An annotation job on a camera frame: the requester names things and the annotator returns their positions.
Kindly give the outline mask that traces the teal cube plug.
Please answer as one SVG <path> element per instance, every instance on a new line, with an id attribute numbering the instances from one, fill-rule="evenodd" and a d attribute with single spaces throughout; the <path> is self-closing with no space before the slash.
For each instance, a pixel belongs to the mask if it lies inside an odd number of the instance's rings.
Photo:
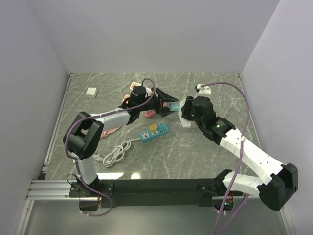
<path id="1" fill-rule="evenodd" d="M 180 104 L 179 103 L 170 103 L 169 109 L 171 112 L 179 112 L 180 111 Z"/>

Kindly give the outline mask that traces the pink triangular socket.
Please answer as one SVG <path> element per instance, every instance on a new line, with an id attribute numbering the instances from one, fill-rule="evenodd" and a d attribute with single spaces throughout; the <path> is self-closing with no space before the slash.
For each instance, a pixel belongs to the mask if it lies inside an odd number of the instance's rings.
<path id="1" fill-rule="evenodd" d="M 156 112 L 154 110 L 148 110 L 145 112 L 144 116 L 145 118 L 151 118 L 156 114 Z"/>

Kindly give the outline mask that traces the teal power strip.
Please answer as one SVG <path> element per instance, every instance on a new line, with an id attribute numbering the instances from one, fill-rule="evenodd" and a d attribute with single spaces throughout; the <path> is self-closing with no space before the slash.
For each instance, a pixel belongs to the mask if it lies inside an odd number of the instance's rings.
<path id="1" fill-rule="evenodd" d="M 167 124 L 151 124 L 147 130 L 140 132 L 139 138 L 142 142 L 152 141 L 169 133 Z"/>

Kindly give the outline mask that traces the yellow plug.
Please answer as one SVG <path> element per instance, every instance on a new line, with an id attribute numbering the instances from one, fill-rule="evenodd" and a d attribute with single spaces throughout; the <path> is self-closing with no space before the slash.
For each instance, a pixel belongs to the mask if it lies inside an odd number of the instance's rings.
<path id="1" fill-rule="evenodd" d="M 150 130 L 150 132 L 151 132 L 152 135 L 157 134 L 158 125 L 157 125 L 156 123 L 151 124 L 151 125 L 149 126 L 149 130 Z"/>

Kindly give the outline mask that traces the white square plug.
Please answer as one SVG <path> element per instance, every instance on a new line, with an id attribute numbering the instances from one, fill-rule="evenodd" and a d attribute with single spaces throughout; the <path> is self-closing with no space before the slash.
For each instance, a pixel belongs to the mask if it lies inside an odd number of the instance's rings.
<path id="1" fill-rule="evenodd" d="M 88 87 L 86 91 L 86 96 L 95 98 L 97 96 L 97 91 L 98 91 L 97 88 Z"/>

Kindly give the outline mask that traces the white triangular socket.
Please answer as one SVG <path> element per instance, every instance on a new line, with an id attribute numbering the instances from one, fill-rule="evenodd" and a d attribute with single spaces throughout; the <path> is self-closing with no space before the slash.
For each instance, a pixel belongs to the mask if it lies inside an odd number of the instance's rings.
<path id="1" fill-rule="evenodd" d="M 180 102 L 180 109 L 178 111 L 178 116 L 179 116 L 179 119 L 180 119 L 180 122 L 181 122 L 181 125 L 183 128 L 190 128 L 191 125 L 192 125 L 192 122 L 191 121 L 188 121 L 186 119 L 184 119 L 182 117 L 182 107 L 185 105 L 185 102 L 186 102 L 186 98 L 184 98 L 181 102 Z"/>

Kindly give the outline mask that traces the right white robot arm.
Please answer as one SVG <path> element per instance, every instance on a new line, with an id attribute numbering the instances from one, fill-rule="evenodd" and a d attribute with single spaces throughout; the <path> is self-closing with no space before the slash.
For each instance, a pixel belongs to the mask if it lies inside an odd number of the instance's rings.
<path id="1" fill-rule="evenodd" d="M 271 210 L 279 211 L 298 190 L 298 169 L 284 164 L 261 150 L 227 119 L 216 116 L 208 97 L 188 96 L 181 103 L 179 118 L 183 127 L 194 122 L 203 135 L 239 158 L 256 174 L 248 176 L 237 170 L 224 170 L 215 177 L 215 191 L 230 191 L 258 196 Z"/>

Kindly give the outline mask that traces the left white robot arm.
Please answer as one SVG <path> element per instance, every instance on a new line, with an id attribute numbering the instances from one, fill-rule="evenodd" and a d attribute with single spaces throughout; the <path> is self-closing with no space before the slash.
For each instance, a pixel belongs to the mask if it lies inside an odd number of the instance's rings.
<path id="1" fill-rule="evenodd" d="M 117 126 L 133 123 L 141 112 L 154 110 L 165 117 L 172 113 L 164 103 L 177 103 L 179 100 L 159 88 L 147 89 L 135 86 L 123 103 L 113 111 L 90 115 L 80 112 L 63 138 L 67 157 L 74 160 L 78 178 L 82 182 L 80 191 L 87 197 L 97 193 L 98 180 L 91 157 L 98 147 L 102 132 Z"/>

